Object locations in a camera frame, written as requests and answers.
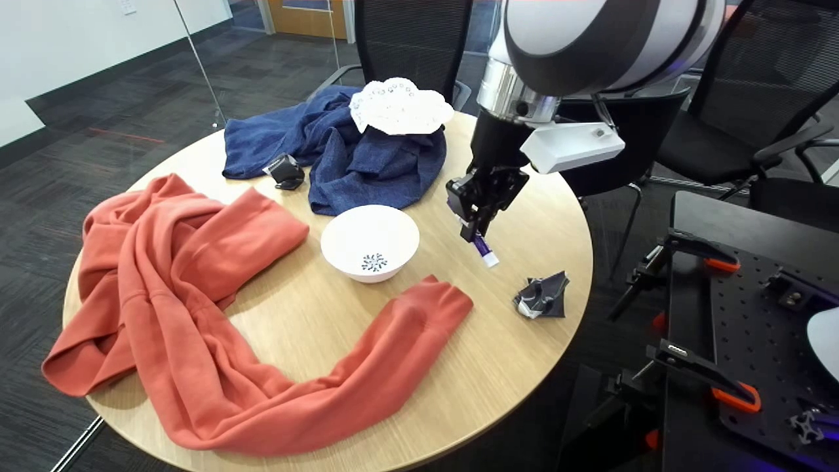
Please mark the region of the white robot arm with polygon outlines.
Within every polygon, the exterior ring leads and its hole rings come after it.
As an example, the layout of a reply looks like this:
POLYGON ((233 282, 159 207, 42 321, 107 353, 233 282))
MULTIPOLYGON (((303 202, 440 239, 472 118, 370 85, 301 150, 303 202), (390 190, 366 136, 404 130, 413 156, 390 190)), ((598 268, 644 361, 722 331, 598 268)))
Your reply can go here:
POLYGON ((472 161, 445 184, 474 240, 537 172, 627 150, 606 108, 695 66, 727 21, 727 0, 503 0, 478 91, 472 161))

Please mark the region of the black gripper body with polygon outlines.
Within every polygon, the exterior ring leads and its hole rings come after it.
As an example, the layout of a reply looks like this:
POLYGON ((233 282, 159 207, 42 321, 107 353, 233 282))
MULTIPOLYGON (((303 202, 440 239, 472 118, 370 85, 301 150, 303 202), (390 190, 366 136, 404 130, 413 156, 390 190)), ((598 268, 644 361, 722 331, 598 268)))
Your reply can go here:
POLYGON ((472 161, 462 177, 445 184, 445 205, 465 230, 486 230, 530 180, 521 155, 527 136, 530 127, 521 122, 501 121, 487 110, 478 114, 470 143, 472 161))

